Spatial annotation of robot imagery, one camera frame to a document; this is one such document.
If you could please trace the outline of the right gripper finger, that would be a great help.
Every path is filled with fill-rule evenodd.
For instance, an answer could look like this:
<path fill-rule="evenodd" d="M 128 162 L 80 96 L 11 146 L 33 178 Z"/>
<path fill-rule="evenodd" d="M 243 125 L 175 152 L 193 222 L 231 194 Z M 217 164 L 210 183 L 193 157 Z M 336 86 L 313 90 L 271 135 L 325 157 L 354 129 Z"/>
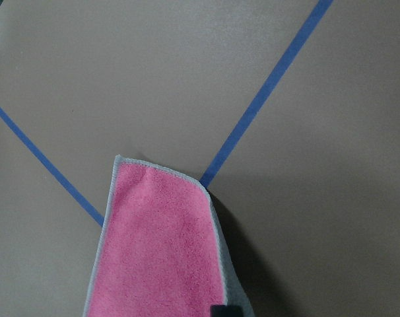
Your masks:
<path fill-rule="evenodd" d="M 210 317 L 243 317 L 241 306 L 237 305 L 211 305 Z"/>

